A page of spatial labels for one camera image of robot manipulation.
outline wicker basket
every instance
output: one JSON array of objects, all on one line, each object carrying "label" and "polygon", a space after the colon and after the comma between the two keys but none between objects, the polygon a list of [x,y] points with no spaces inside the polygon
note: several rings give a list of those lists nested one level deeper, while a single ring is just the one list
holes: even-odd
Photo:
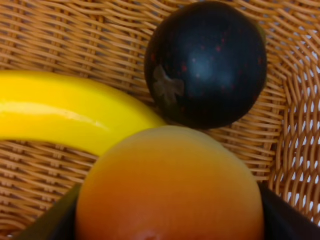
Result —
[{"label": "wicker basket", "polygon": [[[154,107],[143,75],[156,26],[189,0],[1,0],[0,69],[103,82]],[[292,206],[320,222],[320,1],[226,1],[267,33],[268,84],[232,126],[207,133]],[[48,210],[96,157],[44,142],[0,142],[0,240]]]}]

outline orange fruit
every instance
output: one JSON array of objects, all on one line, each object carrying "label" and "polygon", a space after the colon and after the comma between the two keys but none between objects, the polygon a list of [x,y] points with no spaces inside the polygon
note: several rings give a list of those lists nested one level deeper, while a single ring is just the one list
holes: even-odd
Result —
[{"label": "orange fruit", "polygon": [[250,170],[195,130],[165,126],[117,144],[92,168],[76,213],[77,240],[262,240]]}]

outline dark purple plum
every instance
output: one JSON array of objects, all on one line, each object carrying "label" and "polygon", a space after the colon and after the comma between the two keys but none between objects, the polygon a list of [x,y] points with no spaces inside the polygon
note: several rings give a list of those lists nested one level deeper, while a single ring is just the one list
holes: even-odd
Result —
[{"label": "dark purple plum", "polygon": [[154,32],[145,78],[171,120],[198,129],[227,126],[248,113],[266,84],[264,39],[224,3],[190,4]]}]

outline leaf-shaped blemish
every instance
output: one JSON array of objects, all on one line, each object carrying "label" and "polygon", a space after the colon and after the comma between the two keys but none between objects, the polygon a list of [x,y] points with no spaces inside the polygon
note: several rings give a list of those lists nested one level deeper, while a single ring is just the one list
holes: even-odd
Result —
[{"label": "leaf-shaped blemish", "polygon": [[181,79],[171,79],[166,74],[165,69],[158,65],[154,72],[153,77],[156,82],[153,84],[154,91],[157,96],[164,96],[164,100],[168,105],[177,103],[177,96],[185,94],[185,83]]}]

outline tan wicker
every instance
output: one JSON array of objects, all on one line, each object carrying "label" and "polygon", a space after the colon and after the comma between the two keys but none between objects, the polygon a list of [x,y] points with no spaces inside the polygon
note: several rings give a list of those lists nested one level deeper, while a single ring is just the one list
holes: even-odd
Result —
[{"label": "tan wicker", "polygon": [[[194,0],[1,0],[0,69],[90,78],[153,106],[143,74],[148,41]],[[320,1],[226,1],[267,34],[268,84],[251,112],[208,134],[259,181],[320,222]],[[43,142],[0,142],[0,240],[30,225],[96,157]]]}]

